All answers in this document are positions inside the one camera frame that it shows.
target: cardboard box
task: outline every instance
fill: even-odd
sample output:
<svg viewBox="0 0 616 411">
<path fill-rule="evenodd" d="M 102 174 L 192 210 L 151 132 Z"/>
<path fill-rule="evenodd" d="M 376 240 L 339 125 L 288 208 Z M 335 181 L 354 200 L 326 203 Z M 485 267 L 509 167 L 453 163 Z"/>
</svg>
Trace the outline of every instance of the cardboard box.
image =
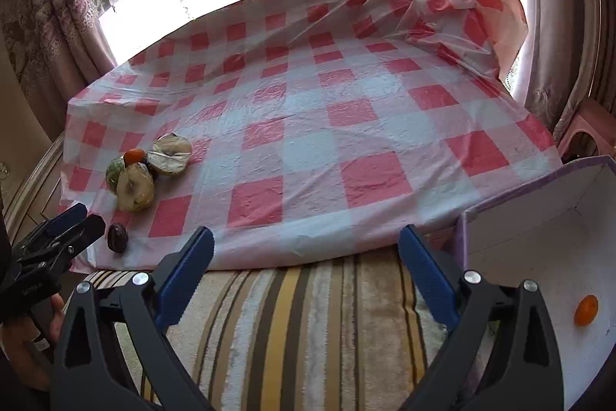
<svg viewBox="0 0 616 411">
<path fill-rule="evenodd" d="M 493 284 L 538 282 L 561 355 L 565 405 L 586 390 L 616 342 L 616 163 L 580 159 L 464 211 L 450 250 Z M 574 325 L 582 298 L 599 312 Z"/>
</svg>

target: pear half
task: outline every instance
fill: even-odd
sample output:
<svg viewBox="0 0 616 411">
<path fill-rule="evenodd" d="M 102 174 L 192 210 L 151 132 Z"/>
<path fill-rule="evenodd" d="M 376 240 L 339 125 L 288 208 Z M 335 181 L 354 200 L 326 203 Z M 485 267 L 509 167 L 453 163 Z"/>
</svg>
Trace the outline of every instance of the pear half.
<svg viewBox="0 0 616 411">
<path fill-rule="evenodd" d="M 191 154 L 192 145 L 187 138 L 169 133 L 154 142 L 147 161 L 161 175 L 179 175 L 188 166 Z"/>
<path fill-rule="evenodd" d="M 154 180 L 145 164 L 127 166 L 116 187 L 120 211 L 137 212 L 149 208 L 154 200 Z"/>
</svg>

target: small orange fruit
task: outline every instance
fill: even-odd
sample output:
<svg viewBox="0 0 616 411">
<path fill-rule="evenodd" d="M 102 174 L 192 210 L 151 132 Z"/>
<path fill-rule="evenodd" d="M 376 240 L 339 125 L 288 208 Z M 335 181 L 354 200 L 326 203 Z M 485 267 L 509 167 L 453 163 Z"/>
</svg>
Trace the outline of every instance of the small orange fruit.
<svg viewBox="0 0 616 411">
<path fill-rule="evenodd" d="M 124 165 L 130 166 L 131 164 L 140 163 L 146 156 L 146 153 L 140 148 L 131 148 L 124 153 Z"/>
<path fill-rule="evenodd" d="M 599 300 L 593 294 L 585 296 L 575 309 L 574 322 L 578 326 L 587 326 L 597 316 Z"/>
</svg>

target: human hand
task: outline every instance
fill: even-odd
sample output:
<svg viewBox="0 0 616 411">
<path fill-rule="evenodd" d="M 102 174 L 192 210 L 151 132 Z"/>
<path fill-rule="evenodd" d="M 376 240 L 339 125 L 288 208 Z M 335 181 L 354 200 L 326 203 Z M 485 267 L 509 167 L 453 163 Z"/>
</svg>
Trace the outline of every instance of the human hand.
<svg viewBox="0 0 616 411">
<path fill-rule="evenodd" d="M 54 316 L 49 325 L 51 341 L 57 342 L 64 321 L 64 300 L 59 294 L 50 299 Z M 29 317 L 10 319 L 0 326 L 0 340 L 4 346 L 4 353 L 10 361 L 15 373 L 23 384 L 37 390 L 49 390 L 49 376 L 32 358 L 25 343 L 38 336 L 38 329 Z"/>
</svg>

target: red and white checkered tablecloth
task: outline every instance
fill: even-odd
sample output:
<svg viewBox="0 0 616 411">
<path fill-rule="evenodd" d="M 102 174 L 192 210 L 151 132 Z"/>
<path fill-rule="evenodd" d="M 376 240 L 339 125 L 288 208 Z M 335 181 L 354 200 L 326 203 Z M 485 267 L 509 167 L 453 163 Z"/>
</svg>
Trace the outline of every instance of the red and white checkered tablecloth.
<svg viewBox="0 0 616 411">
<path fill-rule="evenodd" d="M 328 259 L 554 170 L 551 136 L 496 81 L 526 31 L 518 0 L 245 0 L 189 22 L 69 103 L 61 204 L 130 235 L 74 269 L 152 268 L 198 225 L 213 268 Z M 186 173 L 119 212 L 107 164 L 171 131 L 193 144 Z"/>
</svg>

